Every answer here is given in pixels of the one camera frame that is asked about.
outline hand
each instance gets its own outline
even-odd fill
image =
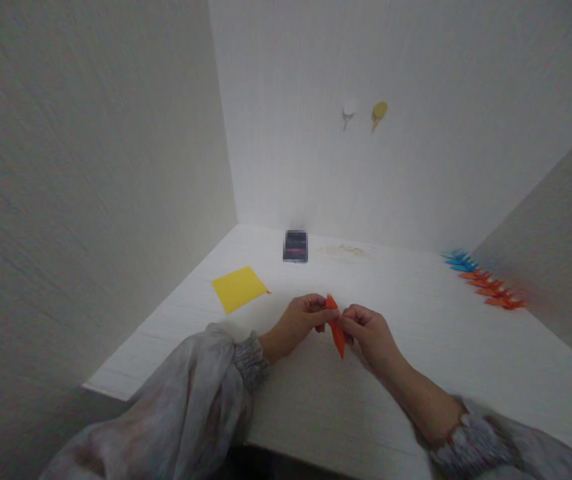
[[[407,365],[381,314],[353,304],[337,323],[348,334],[347,341],[350,337],[357,340],[366,362],[380,380],[388,383],[395,369]]]
[[[324,310],[325,306],[326,299],[316,293],[291,300],[277,324],[259,338],[264,358],[276,362],[292,352],[314,327],[338,318],[339,310]]]

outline person's right hand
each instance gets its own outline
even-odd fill
[[[366,362],[381,380],[390,379],[393,370],[405,363],[388,323],[378,312],[352,304],[337,323],[357,340]]]

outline sleeve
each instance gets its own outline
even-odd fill
[[[241,440],[268,369],[254,333],[235,343],[209,325],[173,350],[126,413],[79,432],[40,479],[208,477]]]
[[[550,435],[462,400],[466,414],[430,452],[452,479],[572,479],[572,449]]]

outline small black box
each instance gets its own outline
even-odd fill
[[[308,237],[304,230],[286,230],[284,261],[308,262]]]

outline wrist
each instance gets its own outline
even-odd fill
[[[263,350],[263,356],[271,365],[282,357],[281,350],[279,348],[279,342],[273,330],[274,329],[271,329],[264,333],[262,336],[258,337]]]

